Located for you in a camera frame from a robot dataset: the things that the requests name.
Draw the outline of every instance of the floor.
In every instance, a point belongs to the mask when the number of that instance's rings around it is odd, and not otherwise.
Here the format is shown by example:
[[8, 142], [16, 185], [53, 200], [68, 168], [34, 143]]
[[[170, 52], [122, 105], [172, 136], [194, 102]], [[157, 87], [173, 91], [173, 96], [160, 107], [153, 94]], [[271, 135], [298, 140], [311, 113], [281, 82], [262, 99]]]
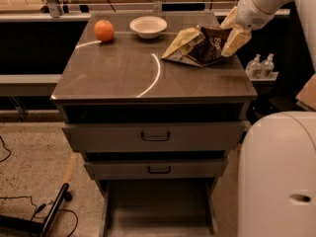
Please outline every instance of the floor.
[[[11, 155], [0, 162], [0, 214], [31, 219], [36, 206], [47, 203], [36, 215], [41, 221], [61, 188], [70, 185], [72, 201], [65, 201], [57, 213], [48, 236], [95, 237], [102, 223], [103, 197], [94, 181], [86, 173], [81, 155], [72, 152], [62, 133], [62, 120], [57, 111], [29, 112], [23, 121], [14, 111], [0, 111], [0, 136]], [[0, 161], [9, 154], [0, 144]], [[237, 171], [238, 150], [231, 151], [225, 173], [216, 184], [212, 201], [220, 237], [237, 236]], [[167, 184], [176, 202], [167, 203], [163, 190], [154, 183], [123, 184], [116, 189], [117, 209], [111, 214], [109, 237], [204, 237], [209, 236], [207, 225], [202, 223], [204, 205], [195, 188], [197, 183], [181, 181]], [[148, 193], [153, 195], [148, 200]], [[26, 197], [2, 199], [7, 197]], [[130, 220], [133, 213], [137, 220]], [[32, 236], [0, 228], [0, 236]]]

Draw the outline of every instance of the drawer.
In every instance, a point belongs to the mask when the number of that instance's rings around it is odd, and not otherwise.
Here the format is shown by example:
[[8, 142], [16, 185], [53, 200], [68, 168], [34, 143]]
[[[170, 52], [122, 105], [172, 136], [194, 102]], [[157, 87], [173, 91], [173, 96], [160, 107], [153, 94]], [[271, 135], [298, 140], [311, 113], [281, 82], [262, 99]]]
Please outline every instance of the drawer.
[[244, 129], [242, 121], [199, 123], [67, 124], [73, 151], [142, 152], [231, 150]]
[[222, 176], [228, 160], [86, 162], [93, 180], [214, 178]]

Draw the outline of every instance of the white bowl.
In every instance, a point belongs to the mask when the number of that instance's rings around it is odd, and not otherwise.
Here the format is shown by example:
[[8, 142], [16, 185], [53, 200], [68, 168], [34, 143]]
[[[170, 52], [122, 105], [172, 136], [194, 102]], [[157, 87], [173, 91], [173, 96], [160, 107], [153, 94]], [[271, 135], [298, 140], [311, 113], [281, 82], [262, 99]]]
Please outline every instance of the white bowl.
[[141, 38], [154, 39], [167, 28], [167, 22], [159, 17], [148, 16], [134, 19], [129, 26]]

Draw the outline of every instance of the gray countertop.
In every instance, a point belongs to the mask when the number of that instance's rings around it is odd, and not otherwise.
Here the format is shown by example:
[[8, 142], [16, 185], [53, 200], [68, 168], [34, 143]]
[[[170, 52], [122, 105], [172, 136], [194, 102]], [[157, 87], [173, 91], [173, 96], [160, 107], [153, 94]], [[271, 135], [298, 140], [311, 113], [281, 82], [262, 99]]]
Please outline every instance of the gray countertop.
[[[141, 15], [93, 15], [51, 98], [57, 103], [240, 103], [257, 93], [236, 56], [205, 68], [161, 59], [177, 33], [218, 26], [210, 12], [159, 15], [168, 23], [157, 39], [141, 39], [129, 22]], [[110, 20], [115, 39], [99, 42], [97, 20]]]

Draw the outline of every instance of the chip bag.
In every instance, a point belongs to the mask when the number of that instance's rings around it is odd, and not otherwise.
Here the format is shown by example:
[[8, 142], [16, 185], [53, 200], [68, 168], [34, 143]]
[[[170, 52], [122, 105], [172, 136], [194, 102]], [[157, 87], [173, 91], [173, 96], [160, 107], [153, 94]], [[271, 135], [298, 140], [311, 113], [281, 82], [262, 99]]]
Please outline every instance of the chip bag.
[[221, 51], [231, 30], [220, 28], [188, 28], [180, 31], [162, 59], [205, 67], [222, 60]]

